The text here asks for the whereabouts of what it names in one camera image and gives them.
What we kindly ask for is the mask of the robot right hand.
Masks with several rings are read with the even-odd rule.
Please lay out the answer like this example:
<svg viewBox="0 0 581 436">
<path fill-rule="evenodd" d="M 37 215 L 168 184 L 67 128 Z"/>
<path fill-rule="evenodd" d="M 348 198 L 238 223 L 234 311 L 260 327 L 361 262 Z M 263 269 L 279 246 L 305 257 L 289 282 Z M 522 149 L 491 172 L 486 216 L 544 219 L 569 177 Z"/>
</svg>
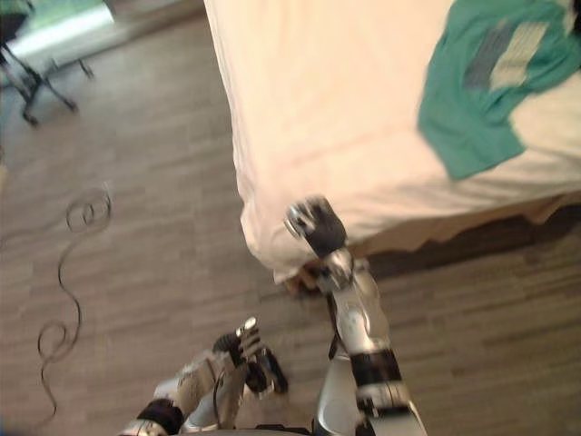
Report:
<svg viewBox="0 0 581 436">
<path fill-rule="evenodd" d="M 345 227 L 324 196 L 313 195 L 292 204 L 285 213 L 284 224 L 318 258 L 323 259 L 345 246 Z"/>
</svg>

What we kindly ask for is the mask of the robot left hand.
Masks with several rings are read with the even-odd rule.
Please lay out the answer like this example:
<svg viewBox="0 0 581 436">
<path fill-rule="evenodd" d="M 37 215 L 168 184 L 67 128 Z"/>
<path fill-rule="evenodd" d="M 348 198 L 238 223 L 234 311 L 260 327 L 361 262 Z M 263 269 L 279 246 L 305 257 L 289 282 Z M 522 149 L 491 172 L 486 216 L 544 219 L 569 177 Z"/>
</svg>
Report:
<svg viewBox="0 0 581 436">
<path fill-rule="evenodd" d="M 255 317 L 245 320 L 235 331 L 220 336 L 212 351 L 227 353 L 235 368 L 242 367 L 244 384 L 252 393 L 259 395 L 275 388 L 269 351 L 261 340 Z"/>
</svg>

